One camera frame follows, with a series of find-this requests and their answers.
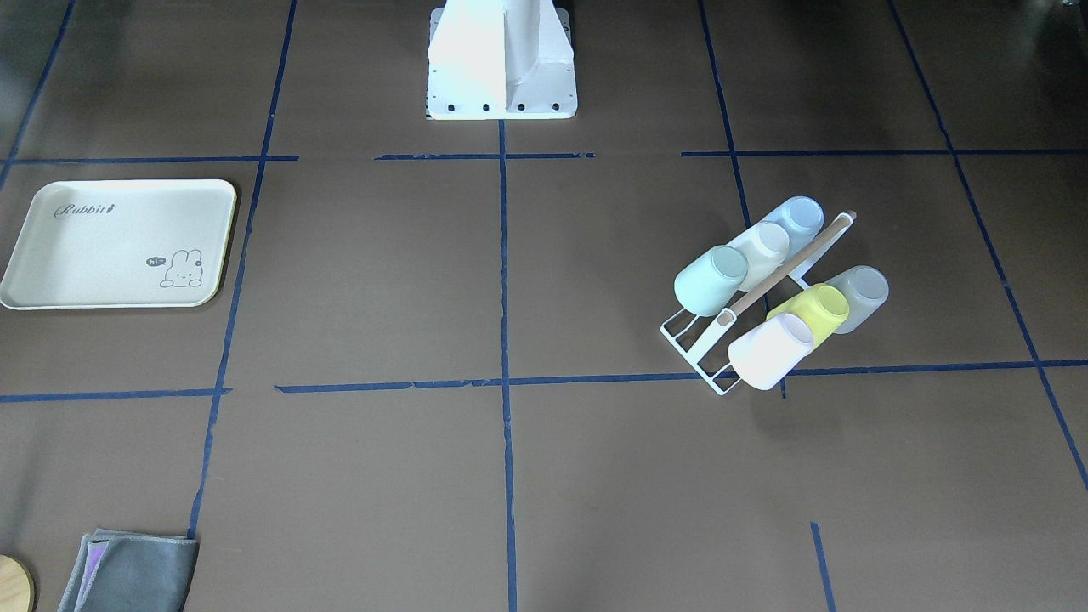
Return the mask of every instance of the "rabbit cartoon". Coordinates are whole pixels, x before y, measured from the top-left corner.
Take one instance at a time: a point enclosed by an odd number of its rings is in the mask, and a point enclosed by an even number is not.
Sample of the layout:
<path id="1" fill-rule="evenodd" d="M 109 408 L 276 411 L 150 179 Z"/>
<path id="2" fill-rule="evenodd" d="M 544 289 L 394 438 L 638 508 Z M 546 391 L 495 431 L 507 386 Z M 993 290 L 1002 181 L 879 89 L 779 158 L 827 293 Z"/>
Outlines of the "rabbit cartoon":
<path id="1" fill-rule="evenodd" d="M 159 286 L 200 286 L 200 278 L 203 277 L 202 266 L 199 250 L 178 250 L 170 260 L 166 278 L 159 283 Z"/>

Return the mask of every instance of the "rabbit logo text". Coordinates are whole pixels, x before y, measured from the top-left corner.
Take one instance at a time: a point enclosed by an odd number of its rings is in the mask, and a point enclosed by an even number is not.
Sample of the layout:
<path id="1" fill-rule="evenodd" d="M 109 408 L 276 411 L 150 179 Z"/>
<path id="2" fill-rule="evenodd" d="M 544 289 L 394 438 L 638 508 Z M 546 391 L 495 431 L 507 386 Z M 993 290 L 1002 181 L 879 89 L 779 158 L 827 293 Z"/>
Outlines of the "rabbit logo text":
<path id="1" fill-rule="evenodd" d="M 65 219 L 72 217 L 73 215 L 109 215 L 113 212 L 113 205 L 94 205 L 87 204 L 83 206 L 76 206 L 74 204 L 67 204 L 61 206 L 53 211 L 53 219 Z"/>
<path id="2" fill-rule="evenodd" d="M 165 262 L 163 257 L 151 257 L 147 260 L 148 266 L 162 266 Z M 159 286 L 200 286 L 203 282 L 202 278 L 203 261 L 200 260 L 200 252 L 197 249 L 178 250 L 171 258 L 165 278 L 159 283 Z"/>

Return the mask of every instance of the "wooden handle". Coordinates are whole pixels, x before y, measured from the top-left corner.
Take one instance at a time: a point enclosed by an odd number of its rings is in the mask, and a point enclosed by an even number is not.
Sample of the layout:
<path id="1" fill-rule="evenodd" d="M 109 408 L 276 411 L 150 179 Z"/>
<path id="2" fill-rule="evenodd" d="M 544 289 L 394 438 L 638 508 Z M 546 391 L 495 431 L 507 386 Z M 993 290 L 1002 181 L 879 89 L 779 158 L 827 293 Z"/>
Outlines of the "wooden handle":
<path id="1" fill-rule="evenodd" d="M 849 228 L 850 224 L 854 222 L 854 219 L 857 218 L 857 215 L 853 210 L 848 210 L 844 215 L 850 217 L 850 219 L 843 218 L 842 215 L 837 216 L 834 221 L 831 221 L 830 225 L 813 238 L 813 242 L 806 244 L 804 248 L 779 266 L 778 269 L 764 279 L 762 283 L 755 285 L 752 291 L 747 292 L 747 294 L 738 299 L 732 306 L 729 307 L 729 310 L 718 315 L 718 323 L 722 326 L 731 323 L 734 320 L 734 315 L 739 317 L 741 313 L 747 310 L 750 306 L 758 302 L 759 298 L 766 295 L 766 293 L 776 284 L 782 282 L 782 279 L 788 277 L 794 268 L 801 265 L 802 261 L 808 259 L 824 245 L 831 242 L 836 234 Z"/>

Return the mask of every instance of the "white cup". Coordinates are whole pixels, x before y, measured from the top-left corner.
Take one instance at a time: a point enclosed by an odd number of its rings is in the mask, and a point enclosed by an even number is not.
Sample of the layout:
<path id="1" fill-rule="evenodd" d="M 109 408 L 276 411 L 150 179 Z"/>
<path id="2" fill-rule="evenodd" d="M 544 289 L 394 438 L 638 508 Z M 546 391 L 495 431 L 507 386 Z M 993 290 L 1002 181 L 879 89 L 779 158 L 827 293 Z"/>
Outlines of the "white cup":
<path id="1" fill-rule="evenodd" d="M 747 274 L 747 261 L 731 246 L 715 246 L 677 274 L 672 290 L 680 305 L 700 317 L 714 317 L 729 304 Z"/>
<path id="2" fill-rule="evenodd" d="M 824 208 L 811 197 L 793 196 L 768 212 L 763 220 L 778 223 L 790 234 L 790 252 L 786 255 L 789 259 L 819 233 L 824 227 Z"/>
<path id="3" fill-rule="evenodd" d="M 782 313 L 729 344 L 729 363 L 737 376 L 767 391 L 778 384 L 813 351 L 813 332 L 801 317 Z"/>
<path id="4" fill-rule="evenodd" d="M 761 221 L 729 241 L 729 246 L 741 252 L 749 262 L 747 276 L 739 291 L 752 291 L 786 261 L 790 234 L 778 223 Z"/>
<path id="5" fill-rule="evenodd" d="M 877 308 L 888 301 L 888 279 L 880 270 L 869 266 L 854 266 L 827 281 L 842 292 L 850 305 L 850 316 L 834 333 L 850 333 L 865 322 Z"/>

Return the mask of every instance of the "drying rack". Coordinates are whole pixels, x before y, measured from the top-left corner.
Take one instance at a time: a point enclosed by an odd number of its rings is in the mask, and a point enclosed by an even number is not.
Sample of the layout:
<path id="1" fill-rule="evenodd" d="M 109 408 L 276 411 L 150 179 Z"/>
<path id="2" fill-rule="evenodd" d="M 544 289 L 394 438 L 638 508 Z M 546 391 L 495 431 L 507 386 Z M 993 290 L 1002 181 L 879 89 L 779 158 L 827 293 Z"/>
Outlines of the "drying rack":
<path id="1" fill-rule="evenodd" d="M 737 325 L 738 318 L 744 310 L 749 309 L 753 304 L 763 298 L 771 289 L 778 283 L 789 277 L 793 282 L 798 284 L 802 290 L 808 289 L 808 283 L 805 282 L 804 276 L 812 269 L 814 265 L 831 247 L 842 237 L 843 234 L 850 230 L 854 224 L 854 220 L 857 215 L 853 210 L 848 210 L 845 212 L 840 212 L 836 218 L 824 229 L 816 237 L 813 238 L 811 243 L 805 245 L 804 248 L 799 250 L 793 257 L 787 259 L 781 266 L 778 267 L 774 272 L 770 273 L 763 282 L 757 284 L 752 291 L 745 293 L 739 297 L 731 305 L 722 308 L 720 313 L 713 317 L 713 320 L 707 326 L 706 330 L 695 340 L 690 348 L 684 348 L 680 344 L 680 338 L 688 333 L 700 319 L 710 318 L 710 317 L 700 317 L 694 313 L 689 313 L 688 310 L 681 308 L 679 313 L 669 317 L 664 323 L 662 323 L 660 330 L 662 334 L 669 344 L 680 356 L 683 357 L 688 365 L 694 368 L 702 379 L 714 389 L 715 393 L 718 395 L 725 395 L 739 382 L 739 379 L 730 384 L 728 388 L 722 388 L 718 383 L 718 377 L 725 374 L 730 364 L 726 364 L 716 370 L 707 370 L 700 365 L 700 362 L 706 357 L 706 355 L 718 344 L 718 342 L 726 335 L 726 332 L 730 330 L 734 325 Z M 668 326 L 671 325 L 677 319 L 681 318 L 684 314 L 691 315 L 693 318 L 682 330 L 678 333 L 671 333 L 668 331 Z"/>

